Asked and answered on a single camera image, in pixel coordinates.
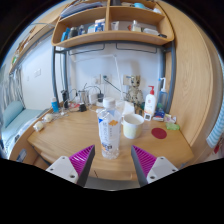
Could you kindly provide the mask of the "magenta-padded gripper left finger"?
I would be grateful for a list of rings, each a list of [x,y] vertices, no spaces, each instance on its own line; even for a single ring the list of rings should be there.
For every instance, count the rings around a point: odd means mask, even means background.
[[[46,171],[84,187],[95,156],[95,146],[88,146],[70,157],[61,156]]]

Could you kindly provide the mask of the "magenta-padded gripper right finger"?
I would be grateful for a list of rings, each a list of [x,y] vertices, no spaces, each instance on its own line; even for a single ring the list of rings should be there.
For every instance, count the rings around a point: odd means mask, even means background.
[[[165,157],[156,157],[135,145],[131,146],[131,156],[141,187],[177,171]]]

